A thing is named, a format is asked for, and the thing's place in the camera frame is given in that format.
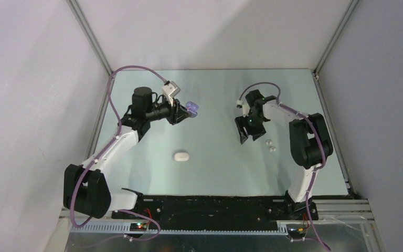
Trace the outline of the purple earbud charging case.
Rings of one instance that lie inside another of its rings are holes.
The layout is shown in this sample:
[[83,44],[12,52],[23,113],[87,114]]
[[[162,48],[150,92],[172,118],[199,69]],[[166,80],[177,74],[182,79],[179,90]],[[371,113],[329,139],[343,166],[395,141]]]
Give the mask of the purple earbud charging case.
[[192,102],[192,101],[188,101],[185,105],[186,110],[188,111],[188,113],[190,114],[191,118],[195,118],[198,115],[198,109],[199,109],[199,105],[197,105],[196,103]]

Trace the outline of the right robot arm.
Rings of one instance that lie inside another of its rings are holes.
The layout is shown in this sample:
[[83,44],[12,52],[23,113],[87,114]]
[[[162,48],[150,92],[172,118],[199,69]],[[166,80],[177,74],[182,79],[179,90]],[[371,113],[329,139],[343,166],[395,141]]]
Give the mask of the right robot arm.
[[259,90],[237,100],[242,115],[235,118],[239,141],[244,144],[249,138],[257,140],[266,130],[265,122],[287,123],[289,127],[290,153],[294,162],[303,167],[303,172],[286,192],[288,202],[284,212],[290,219],[298,219],[310,207],[312,189],[317,173],[333,153],[333,145],[325,118],[320,113],[305,114],[282,102],[276,96],[264,97]]

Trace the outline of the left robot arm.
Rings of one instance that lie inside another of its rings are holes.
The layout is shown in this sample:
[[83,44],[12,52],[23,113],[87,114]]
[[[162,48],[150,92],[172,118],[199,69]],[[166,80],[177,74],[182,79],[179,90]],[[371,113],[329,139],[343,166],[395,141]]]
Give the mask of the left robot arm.
[[150,129],[151,122],[165,119],[176,125],[197,116],[199,106],[193,102],[181,104],[175,95],[179,88],[173,83],[162,87],[161,102],[153,99],[149,87],[136,88],[128,111],[119,119],[114,136],[99,151],[80,165],[70,164],[64,173],[63,205],[72,213],[102,218],[109,211],[124,211],[131,218],[140,218],[145,205],[138,200],[139,192],[109,185],[109,176],[120,159],[127,154]]

